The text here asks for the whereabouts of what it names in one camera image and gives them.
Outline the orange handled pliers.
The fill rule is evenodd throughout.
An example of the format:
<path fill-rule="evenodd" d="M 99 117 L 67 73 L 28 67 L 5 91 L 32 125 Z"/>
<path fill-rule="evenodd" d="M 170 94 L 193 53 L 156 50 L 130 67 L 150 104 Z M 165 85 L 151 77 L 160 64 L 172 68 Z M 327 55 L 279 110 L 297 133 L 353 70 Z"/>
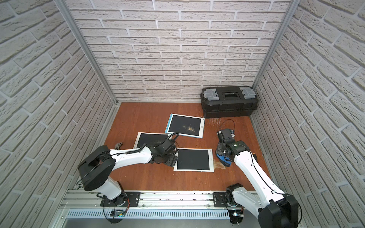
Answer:
<path fill-rule="evenodd" d="M 117 143 L 116 145 L 115 145 L 115 149 L 116 150 L 120 150 L 120 148 L 123 146 L 123 143 L 122 142 L 120 142 L 120 143 Z"/>

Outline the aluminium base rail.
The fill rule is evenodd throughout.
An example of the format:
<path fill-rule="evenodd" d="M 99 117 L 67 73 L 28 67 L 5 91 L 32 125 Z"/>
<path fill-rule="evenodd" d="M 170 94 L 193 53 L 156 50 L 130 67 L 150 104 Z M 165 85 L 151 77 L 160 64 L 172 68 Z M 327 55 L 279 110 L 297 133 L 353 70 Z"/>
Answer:
<path fill-rule="evenodd" d="M 127 191 L 128 200 L 119 206 L 105 202 L 102 194 L 69 190 L 59 207 L 63 219 L 224 219 L 258 215 L 264 203 L 256 192 L 242 191 L 243 204 L 229 203 L 225 192 Z"/>

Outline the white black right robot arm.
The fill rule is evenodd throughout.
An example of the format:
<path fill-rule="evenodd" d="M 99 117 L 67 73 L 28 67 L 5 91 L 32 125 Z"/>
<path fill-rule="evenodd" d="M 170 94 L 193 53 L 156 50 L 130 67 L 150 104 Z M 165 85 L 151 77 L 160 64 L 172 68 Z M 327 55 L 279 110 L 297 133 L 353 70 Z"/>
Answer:
<path fill-rule="evenodd" d="M 226 206 L 242 206 L 258 219 L 262 228 L 298 227 L 302 216 L 300 204 L 268 177 L 243 141 L 219 140 L 216 154 L 221 162 L 235 163 L 256 191 L 252 194 L 239 183 L 231 185 L 223 199 Z"/>

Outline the large white drawing tablet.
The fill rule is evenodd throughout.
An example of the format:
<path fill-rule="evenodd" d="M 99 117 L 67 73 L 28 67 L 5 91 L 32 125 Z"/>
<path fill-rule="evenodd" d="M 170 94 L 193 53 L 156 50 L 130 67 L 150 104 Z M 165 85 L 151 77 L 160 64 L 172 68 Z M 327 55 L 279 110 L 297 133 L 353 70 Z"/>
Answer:
<path fill-rule="evenodd" d="M 134 144 L 134 149 L 140 148 L 146 143 L 146 146 L 156 145 L 163 142 L 168 137 L 168 134 L 160 133 L 143 133 L 139 132 Z"/>

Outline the left aluminium corner post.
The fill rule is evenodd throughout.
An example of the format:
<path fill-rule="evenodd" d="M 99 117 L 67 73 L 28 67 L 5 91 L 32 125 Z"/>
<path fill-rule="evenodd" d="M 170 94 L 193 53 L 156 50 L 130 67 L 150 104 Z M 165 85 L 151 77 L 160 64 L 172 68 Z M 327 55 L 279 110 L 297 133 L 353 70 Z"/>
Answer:
<path fill-rule="evenodd" d="M 94 69 L 96 75 L 98 76 L 101 84 L 103 85 L 106 93 L 109 95 L 111 101 L 114 105 L 118 105 L 118 100 L 116 99 L 103 71 L 98 64 L 90 46 L 87 43 L 86 38 L 82 34 L 81 29 L 79 28 L 76 20 L 74 19 L 71 10 L 68 8 L 66 1 L 63 0 L 55 0 L 55 4 L 58 7 L 60 13 L 64 17 L 66 23 L 68 24 L 70 30 L 74 34 L 77 42 L 79 43 L 81 49 L 83 50 L 85 56 L 87 57 L 88 61 L 90 62 L 92 68 Z"/>

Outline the right aluminium corner post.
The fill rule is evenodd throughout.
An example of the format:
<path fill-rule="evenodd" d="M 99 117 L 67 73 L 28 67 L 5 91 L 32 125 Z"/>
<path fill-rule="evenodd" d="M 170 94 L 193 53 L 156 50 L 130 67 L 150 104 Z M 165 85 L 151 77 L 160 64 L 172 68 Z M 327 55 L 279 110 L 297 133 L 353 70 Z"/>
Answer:
<path fill-rule="evenodd" d="M 268 52 L 266 53 L 266 56 L 262 62 L 262 65 L 260 66 L 259 71 L 252 84 L 253 90 L 255 90 L 258 87 L 259 82 L 263 77 L 264 71 L 265 71 L 266 67 L 269 65 L 270 60 L 274 56 L 275 51 L 276 51 L 277 47 L 279 46 L 280 41 L 281 41 L 287 27 L 289 26 L 291 19 L 294 15 L 295 11 L 297 10 L 299 3 L 300 3 L 300 0 L 290 1 L 287 11 L 284 14 L 283 20 L 279 25 L 279 28 L 274 36 L 274 39 L 273 39 L 271 45 L 269 46 Z"/>

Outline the blue microfiber cloth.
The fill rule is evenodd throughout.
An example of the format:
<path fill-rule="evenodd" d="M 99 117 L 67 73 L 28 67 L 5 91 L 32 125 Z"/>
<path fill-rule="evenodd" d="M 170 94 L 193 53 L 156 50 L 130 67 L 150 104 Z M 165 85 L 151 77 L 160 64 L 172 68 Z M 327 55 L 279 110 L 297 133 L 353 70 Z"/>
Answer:
<path fill-rule="evenodd" d="M 226 157 L 224 155 L 219 155 L 219 154 L 216 154 L 216 156 L 223 166 L 230 167 L 232 165 L 232 160 L 230 160 L 229 157 Z"/>

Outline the small white drawing tablet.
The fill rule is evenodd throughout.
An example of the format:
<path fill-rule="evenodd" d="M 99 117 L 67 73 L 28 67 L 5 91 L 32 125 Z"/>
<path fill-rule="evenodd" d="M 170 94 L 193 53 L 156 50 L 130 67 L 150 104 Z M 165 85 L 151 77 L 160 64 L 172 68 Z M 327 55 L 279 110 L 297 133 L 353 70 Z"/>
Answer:
<path fill-rule="evenodd" d="M 214 172 L 212 149 L 181 148 L 177 157 L 175 172 Z"/>

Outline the black plastic toolbox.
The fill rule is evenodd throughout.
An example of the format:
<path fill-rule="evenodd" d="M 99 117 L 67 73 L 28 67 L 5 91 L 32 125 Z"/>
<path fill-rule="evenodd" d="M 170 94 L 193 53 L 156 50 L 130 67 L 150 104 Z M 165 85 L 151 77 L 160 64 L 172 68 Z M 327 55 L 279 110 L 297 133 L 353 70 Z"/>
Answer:
<path fill-rule="evenodd" d="M 249 86 L 207 87 L 200 98 L 204 118 L 250 116 L 259 101 Z"/>

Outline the blue framed drawing tablet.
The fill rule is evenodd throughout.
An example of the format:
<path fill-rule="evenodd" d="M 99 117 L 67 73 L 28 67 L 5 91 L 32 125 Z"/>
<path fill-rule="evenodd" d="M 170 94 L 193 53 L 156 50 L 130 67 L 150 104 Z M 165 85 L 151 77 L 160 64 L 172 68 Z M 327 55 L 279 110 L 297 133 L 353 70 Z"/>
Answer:
<path fill-rule="evenodd" d="M 170 114 L 165 133 L 179 133 L 181 136 L 203 138 L 205 118 Z"/>

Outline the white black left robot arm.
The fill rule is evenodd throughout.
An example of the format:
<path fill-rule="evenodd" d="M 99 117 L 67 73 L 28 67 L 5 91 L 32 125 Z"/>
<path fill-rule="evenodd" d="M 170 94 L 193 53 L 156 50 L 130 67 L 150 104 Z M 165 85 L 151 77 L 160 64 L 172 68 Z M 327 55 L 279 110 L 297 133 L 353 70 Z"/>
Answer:
<path fill-rule="evenodd" d="M 97 191 L 109 200 L 124 193 L 121 184 L 110 177 L 112 171 L 135 164 L 157 163 L 174 167 L 179 147 L 174 140 L 143 144 L 136 149 L 115 150 L 103 145 L 80 162 L 78 171 L 85 191 Z"/>

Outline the aluminium corner post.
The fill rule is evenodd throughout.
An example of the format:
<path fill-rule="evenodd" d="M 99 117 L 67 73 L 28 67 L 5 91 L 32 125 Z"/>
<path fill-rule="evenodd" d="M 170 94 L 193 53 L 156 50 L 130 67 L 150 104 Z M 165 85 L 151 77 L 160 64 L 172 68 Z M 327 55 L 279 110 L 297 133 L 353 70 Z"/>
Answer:
<path fill-rule="evenodd" d="M 87 57 L 88 61 L 90 62 L 92 68 L 94 69 L 96 75 L 98 76 L 101 84 L 103 85 L 106 93 L 109 95 L 111 101 L 114 105 L 118 105 L 118 100 L 116 99 L 103 71 L 98 64 L 90 46 L 87 43 L 86 38 L 82 34 L 81 29 L 79 28 L 76 20 L 74 19 L 71 10 L 68 8 L 66 1 L 63 0 L 55 0 L 55 4 L 58 7 L 60 13 L 64 17 L 66 23 L 68 24 L 70 30 L 74 34 L 77 42 L 79 43 L 81 49 L 83 50 L 85 56 Z"/>
<path fill-rule="evenodd" d="M 284 14 L 283 20 L 279 25 L 279 28 L 274 36 L 274 39 L 273 39 L 271 45 L 269 46 L 268 52 L 266 53 L 266 56 L 262 62 L 262 65 L 260 66 L 259 71 L 252 84 L 253 90 L 255 90 L 258 87 L 259 82 L 263 77 L 264 71 L 265 71 L 266 67 L 269 65 L 270 60 L 274 56 L 275 51 L 276 51 L 277 47 L 279 46 L 280 41 L 281 41 L 287 27 L 289 26 L 291 19 L 294 15 L 295 11 L 297 10 L 299 3 L 300 3 L 300 0 L 290 1 L 287 11 Z"/>

